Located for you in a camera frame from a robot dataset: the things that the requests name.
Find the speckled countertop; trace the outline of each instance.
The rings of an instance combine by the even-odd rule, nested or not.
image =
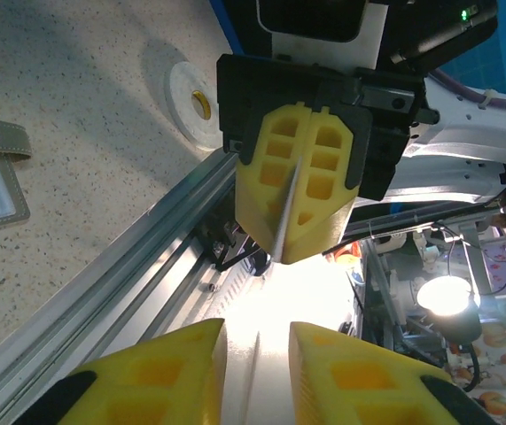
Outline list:
[[[205,157],[165,106],[181,60],[228,51],[207,0],[0,0],[0,120],[32,217],[0,230],[0,342]]]

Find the yellow foam block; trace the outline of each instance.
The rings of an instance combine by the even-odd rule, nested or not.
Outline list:
[[[272,252],[300,161],[283,262],[331,248],[343,236],[359,191],[345,187],[352,146],[353,133],[328,108],[312,112],[296,104],[267,114],[251,164],[237,163],[237,222],[262,249]]]
[[[97,379],[60,424],[219,424],[226,357],[212,319],[83,365]]]
[[[458,425],[420,381],[448,374],[308,323],[290,330],[290,374],[301,425]]]

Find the light bulb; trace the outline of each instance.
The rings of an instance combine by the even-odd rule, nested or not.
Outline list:
[[[463,278],[441,276],[425,283],[418,291],[416,300],[423,308],[439,316],[453,316],[463,312],[469,305],[471,285]],[[479,294],[475,303],[480,304]]]

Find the white tape roll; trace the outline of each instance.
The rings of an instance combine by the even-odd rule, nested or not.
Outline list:
[[[222,147],[215,87],[189,62],[180,62],[166,77],[167,106],[183,135],[204,151]]]

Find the granite countertop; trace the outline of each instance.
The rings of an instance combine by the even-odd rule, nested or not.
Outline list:
[[[189,60],[213,84],[226,51],[207,0],[0,0],[0,120],[34,149],[32,216],[0,230],[0,342],[205,157],[162,77]]]

